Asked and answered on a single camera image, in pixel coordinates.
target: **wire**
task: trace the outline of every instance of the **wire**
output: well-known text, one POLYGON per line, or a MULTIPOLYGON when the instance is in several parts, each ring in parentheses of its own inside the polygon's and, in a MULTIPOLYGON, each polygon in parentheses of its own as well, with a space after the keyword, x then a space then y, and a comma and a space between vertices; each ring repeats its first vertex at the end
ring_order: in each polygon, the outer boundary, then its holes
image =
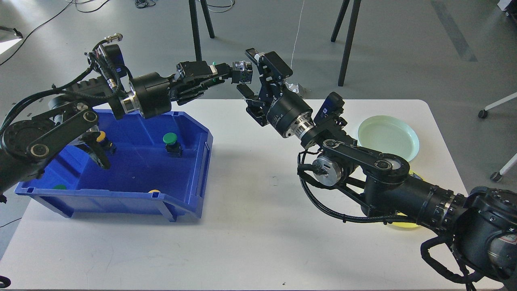
MULTIPOLYGON (((298 154, 298 165, 301 165, 305 162, 305 156, 309 153, 308 151, 300 152, 298 154)), ((326 207, 323 203, 321 203, 315 196, 312 194, 311 190, 309 189, 309 186, 307 185, 306 181, 300 176, 300 183, 301 187, 305 191, 305 194, 307 197, 309 197, 309 200, 323 213, 340 219, 343 222, 354 222, 354 223, 375 223, 375 222, 382 222, 382 223, 392 223, 392 222, 415 222, 413 219, 407 216, 400 216, 400 215, 385 215, 385 216, 376 216, 376 217, 360 217, 360 216, 350 216, 343 213, 339 213, 337 211, 334 211, 328 207, 326 207)))
POLYGON ((95 12, 95 11, 99 10, 100 8, 102 8, 102 7, 104 6, 104 4, 108 3, 109 1, 110 1, 110 0, 106 0, 106 1, 104 1, 104 3, 102 3, 99 7, 95 8, 94 10, 90 10, 90 11, 82 11, 82 10, 79 10, 79 8, 77 7, 77 5, 78 5, 78 4, 85 4, 85 3, 89 2, 89 1, 85 1, 85 2, 80 2, 80 3, 78 3, 78 2, 77 2, 77 0, 76 0, 76 1, 75 1, 75 2, 73 2, 73 3, 75 3, 75 9, 76 9, 77 11, 82 12, 82 13, 92 13, 92 12, 95 12))
POLYGON ((301 3, 300 20, 298 21, 298 31, 296 32, 296 38, 294 39, 293 55, 291 56, 291 66, 290 66, 291 69, 293 69, 294 50, 296 49, 296 41, 298 40, 298 34, 300 33, 301 13, 303 12, 304 5, 305 5, 305 0, 303 0, 303 2, 301 3))
POLYGON ((49 23, 52 19, 56 18, 59 14, 61 14, 63 11, 65 11, 70 5, 72 4, 72 2, 68 3, 67 6, 65 8, 63 8, 63 10, 61 10, 58 14, 56 14, 54 17, 52 17, 51 19, 48 19, 47 21, 43 22, 42 24, 40 24, 37 28, 33 29, 33 31, 31 31, 31 33, 29 33, 25 39, 22 41, 22 43, 20 44, 20 46, 14 51, 14 53, 12 53, 12 55, 10 57, 8 57, 5 61, 3 61, 0 66, 2 66, 3 64, 5 64, 8 60, 10 60, 14 54, 16 54, 21 48, 22 48, 22 45, 29 39, 29 36, 31 36, 31 34, 33 32, 35 32, 38 28, 44 26, 45 24, 49 23))
POLYGON ((154 2, 153 0, 134 0, 134 5, 138 9, 142 9, 145 7, 152 7, 152 6, 156 5, 156 2, 154 2))
POLYGON ((15 221, 20 220, 20 219, 22 219, 22 218, 20 217, 20 218, 15 219, 15 220, 13 220, 13 221, 11 221, 11 222, 8 222, 8 223, 6 223, 6 224, 4 224, 4 225, 0 226, 0 228, 2 228, 2 227, 4 227, 4 226, 7 226, 7 225, 9 225, 9 224, 11 224, 11 223, 13 223, 13 222, 15 222, 15 221))
POLYGON ((72 1, 67 1, 68 3, 75 3, 75 4, 85 4, 85 3, 88 3, 88 2, 92 2, 94 0, 86 0, 86 1, 83 1, 83 2, 77 2, 77 0, 72 0, 72 1))
MULTIPOLYGON (((103 43, 103 41, 99 42, 93 50, 96 50, 97 47, 99 45, 101 45, 103 43)), ((46 90, 46 91, 42 91, 42 92, 38 92, 38 93, 35 93, 23 100, 21 100, 20 102, 18 102, 10 111, 9 113, 7 114, 2 126, 0 127, 0 136, 2 136, 5 132, 5 130, 7 129, 7 127, 11 124, 12 121, 14 121, 14 119, 18 116, 18 114, 20 114, 23 109, 25 109, 27 106, 29 106, 30 104, 34 103, 35 101, 43 98, 43 97, 46 97, 46 96, 50 96, 50 95, 54 95, 54 94, 69 94, 69 95, 74 95, 74 96, 79 96, 79 97, 85 97, 85 98, 95 98, 95 99, 109 99, 113 96, 116 96, 120 91, 121 91, 121 80, 120 80, 120 76, 118 75, 117 71, 114 69, 113 67, 113 64, 111 63, 111 61, 109 59, 107 59, 106 61, 106 65, 108 67, 108 69, 111 71, 111 74, 113 74, 115 76, 115 79, 117 80, 117 89, 109 96, 95 96, 95 95, 88 95, 88 94, 83 94, 83 93, 79 93, 79 92, 72 92, 72 91, 64 91, 64 89, 72 86, 74 83, 77 83, 79 82, 80 80, 84 79, 84 77, 86 77, 93 69, 94 69, 94 65, 95 63, 97 64, 100 64, 100 61, 99 59, 95 56, 95 54, 93 54, 92 52, 88 54, 92 60, 92 62, 90 63, 90 66, 88 67, 88 69, 86 69, 86 71, 82 72, 79 76, 77 76, 75 79, 73 79, 72 81, 68 82, 67 84, 61 86, 61 87, 56 87, 55 85, 52 85, 52 89, 51 90, 46 90)))
POLYGON ((213 13, 225 13, 227 11, 230 11, 233 6, 235 5, 235 0, 230 0, 230 5, 226 5, 226 6, 216 6, 216 5, 210 5, 210 4, 207 4, 206 6, 208 7, 214 7, 214 8, 228 8, 226 10, 223 10, 223 11, 215 11, 215 10, 212 10, 212 9, 208 9, 209 11, 212 11, 213 13))

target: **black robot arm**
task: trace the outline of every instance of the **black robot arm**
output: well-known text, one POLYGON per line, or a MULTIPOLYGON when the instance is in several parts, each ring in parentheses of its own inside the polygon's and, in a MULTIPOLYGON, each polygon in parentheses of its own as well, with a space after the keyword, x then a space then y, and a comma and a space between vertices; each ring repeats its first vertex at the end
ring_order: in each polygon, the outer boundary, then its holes
POLYGON ((275 52, 249 49, 246 55, 258 67, 262 85, 258 96, 246 85, 237 86, 248 104, 246 110, 261 126, 271 124, 282 137, 301 140, 305 150, 298 155, 298 175, 318 209, 343 222, 422 225, 437 234, 422 244, 421 255, 439 274, 466 284, 467 290, 475 290, 473 282, 482 277, 503 282, 508 291, 517 290, 516 193, 477 187, 465 197, 410 175, 409 163, 403 158, 360 147, 347 135, 343 130, 346 121, 340 117, 344 101, 337 93, 328 95, 312 119, 312 108, 285 86, 285 78, 293 72, 275 52), (313 146, 319 150, 309 152, 313 146), (307 154, 317 158, 306 164, 307 154), (359 167, 366 175, 364 181, 350 177, 359 167), (323 205, 308 183, 343 192, 361 205, 365 216, 346 215, 323 205), (462 275, 431 257, 429 249, 439 244, 451 250, 462 275), (469 273, 467 266, 475 272, 469 273))
POLYGON ((116 119, 134 111, 147 119, 169 112, 172 101, 185 104, 226 79, 251 82, 251 63, 244 61, 232 66, 182 62, 176 67, 177 73, 166 78, 156 72, 133 78, 119 46, 109 45, 115 40, 122 40, 122 35, 106 37, 85 53, 89 67, 77 78, 23 99, 7 114, 0 127, 0 202, 6 202, 2 194, 14 184, 40 178, 48 163, 68 144, 85 151, 100 167, 110 167, 107 154, 114 154, 116 146, 99 131, 94 106, 108 103, 116 119), (93 70, 100 76, 81 81, 93 70), (126 75, 130 87, 127 92, 120 80, 126 75), (13 123, 24 108, 50 95, 58 96, 49 102, 49 111, 13 123))

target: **black tube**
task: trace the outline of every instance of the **black tube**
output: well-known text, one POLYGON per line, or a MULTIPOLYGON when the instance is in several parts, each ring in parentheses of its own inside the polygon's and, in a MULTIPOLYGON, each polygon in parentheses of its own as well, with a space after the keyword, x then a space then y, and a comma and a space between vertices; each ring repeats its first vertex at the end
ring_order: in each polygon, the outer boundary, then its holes
POLYGON ((343 0, 343 4, 341 5, 341 9, 339 10, 338 19, 336 21, 336 25, 334 26, 334 30, 332 31, 332 36, 330 38, 331 42, 335 42, 338 37, 339 29, 341 28, 341 23, 343 23, 343 18, 345 17, 346 9, 350 4, 350 0, 343 0))
POLYGON ((199 27, 197 25, 197 12, 195 8, 195 0, 189 0, 190 22, 192 22, 192 36, 194 37, 195 60, 202 61, 201 42, 199 40, 199 27))
POLYGON ((206 27, 208 28, 208 35, 210 38, 215 38, 214 28, 212 27, 212 20, 210 19, 210 12, 208 11, 208 5, 206 4, 206 0, 200 0, 201 8, 203 9, 203 14, 205 15, 206 27))
POLYGON ((338 86, 343 86, 345 82, 346 68, 348 67, 348 58, 352 50, 352 41, 354 40, 355 26, 357 24, 357 16, 359 15, 359 6, 361 0, 354 0, 352 6, 352 15, 350 16, 350 25, 348 26, 348 34, 346 35, 345 52, 341 61, 341 70, 339 71, 338 86))

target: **plate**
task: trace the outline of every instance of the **plate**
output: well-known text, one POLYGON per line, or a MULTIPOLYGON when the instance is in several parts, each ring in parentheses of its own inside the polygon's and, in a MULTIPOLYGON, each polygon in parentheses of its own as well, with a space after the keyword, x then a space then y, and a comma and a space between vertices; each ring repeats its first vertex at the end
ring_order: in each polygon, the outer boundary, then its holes
POLYGON ((357 137, 362 147, 395 154, 408 162, 420 149, 415 131, 402 120, 387 115, 364 120, 359 126, 357 137))

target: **white cable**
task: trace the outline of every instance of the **white cable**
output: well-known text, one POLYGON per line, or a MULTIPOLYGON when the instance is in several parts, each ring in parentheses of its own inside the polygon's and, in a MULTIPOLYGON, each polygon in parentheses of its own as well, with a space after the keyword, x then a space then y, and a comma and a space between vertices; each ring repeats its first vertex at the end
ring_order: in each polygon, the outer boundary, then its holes
POLYGON ((209 11, 212 11, 212 12, 214 12, 214 13, 225 13, 225 12, 229 11, 230 9, 232 9, 234 5, 235 5, 235 0, 230 0, 230 5, 229 5, 229 7, 228 7, 228 9, 227 9, 227 10, 223 10, 223 11, 215 11, 215 10, 212 10, 212 9, 210 9, 210 8, 208 8, 208 10, 209 10, 209 11))
POLYGON ((296 49, 296 41, 298 40, 298 33, 300 32, 300 23, 301 23, 301 13, 303 12, 303 5, 305 4, 305 0, 303 0, 303 3, 301 4, 301 10, 300 10, 300 20, 298 21, 298 31, 296 32, 296 38, 294 40, 294 46, 293 46, 293 55, 291 56, 291 69, 293 69, 293 59, 294 59, 294 50, 296 49))

